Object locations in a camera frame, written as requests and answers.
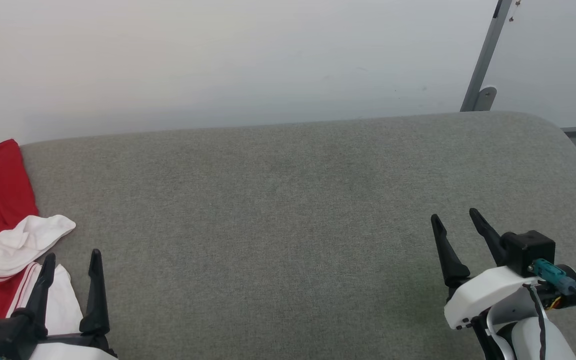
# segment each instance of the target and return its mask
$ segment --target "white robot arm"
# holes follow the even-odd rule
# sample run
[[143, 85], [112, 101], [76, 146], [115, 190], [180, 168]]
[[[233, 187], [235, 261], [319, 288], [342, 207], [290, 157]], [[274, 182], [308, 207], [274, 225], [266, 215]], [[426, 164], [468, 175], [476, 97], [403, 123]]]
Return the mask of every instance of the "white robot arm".
[[477, 209], [470, 217], [497, 265], [473, 278], [439, 217], [430, 218], [448, 287], [448, 326], [472, 328], [486, 360], [576, 360], [545, 311], [576, 306], [576, 272], [552, 264], [555, 242], [534, 230], [500, 236]]

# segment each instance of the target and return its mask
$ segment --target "white wall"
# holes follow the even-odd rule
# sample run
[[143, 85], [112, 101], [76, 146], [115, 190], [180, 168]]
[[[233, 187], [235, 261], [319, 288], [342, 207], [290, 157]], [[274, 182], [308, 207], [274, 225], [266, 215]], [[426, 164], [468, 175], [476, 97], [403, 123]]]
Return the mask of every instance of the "white wall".
[[0, 141], [458, 111], [496, 0], [0, 0]]
[[513, 1], [483, 85], [497, 89], [492, 110], [576, 128], [576, 0]]

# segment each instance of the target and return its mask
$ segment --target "red and white fabric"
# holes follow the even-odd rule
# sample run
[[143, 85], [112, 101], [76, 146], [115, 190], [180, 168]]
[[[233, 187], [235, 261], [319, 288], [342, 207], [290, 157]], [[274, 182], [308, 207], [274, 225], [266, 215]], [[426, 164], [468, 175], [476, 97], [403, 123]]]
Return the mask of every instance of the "red and white fabric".
[[[12, 139], [4, 141], [0, 143], [0, 318], [9, 316], [18, 305], [25, 306], [41, 269], [34, 260], [75, 227], [73, 221], [62, 215], [50, 218], [37, 215], [35, 196], [19, 146]], [[73, 306], [77, 301], [70, 276], [63, 267], [59, 271], [55, 269], [55, 281], [48, 294], [46, 324], [58, 316], [58, 312], [50, 312], [51, 308], [59, 308], [51, 305], [55, 302], [67, 304], [68, 314], [73, 314], [70, 317], [81, 319], [79, 305]], [[62, 328], [71, 329], [73, 326], [69, 323]]]

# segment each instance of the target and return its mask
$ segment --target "gray fabric cushion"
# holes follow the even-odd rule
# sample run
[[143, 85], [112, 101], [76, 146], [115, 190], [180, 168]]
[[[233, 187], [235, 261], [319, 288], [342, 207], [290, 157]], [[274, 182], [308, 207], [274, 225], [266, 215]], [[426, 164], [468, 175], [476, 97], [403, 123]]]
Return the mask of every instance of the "gray fabric cushion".
[[[430, 216], [473, 274], [538, 230], [576, 269], [576, 149], [545, 120], [437, 114], [174, 130], [22, 147], [85, 305], [103, 254], [110, 344], [132, 359], [480, 359], [450, 330]], [[576, 307], [549, 312], [576, 352]]]

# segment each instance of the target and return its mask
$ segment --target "metal bracket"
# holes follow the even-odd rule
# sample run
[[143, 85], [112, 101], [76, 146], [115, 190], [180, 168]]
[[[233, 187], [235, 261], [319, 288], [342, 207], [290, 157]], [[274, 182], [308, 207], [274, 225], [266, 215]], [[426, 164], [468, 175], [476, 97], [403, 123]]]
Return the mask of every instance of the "metal bracket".
[[475, 106], [472, 109], [474, 112], [489, 112], [492, 108], [492, 103], [497, 96], [497, 89], [494, 86], [483, 88], [477, 96]]
[[511, 4], [514, 4], [515, 0], [497, 0], [496, 9], [494, 9], [494, 14], [490, 20], [490, 25], [488, 27], [486, 38], [481, 47], [481, 52], [477, 59], [477, 64], [475, 65], [475, 70], [470, 78], [470, 83], [468, 84], [468, 89], [466, 89], [466, 95], [463, 98], [463, 103], [461, 104], [461, 112], [476, 112], [478, 111], [475, 103], [480, 94], [478, 94], [478, 89], [482, 88], [484, 78], [486, 77], [486, 72], [492, 59], [492, 55], [495, 52], [495, 47], [497, 46], [497, 41], [499, 40], [499, 35], [506, 22], [506, 16], [510, 10]]

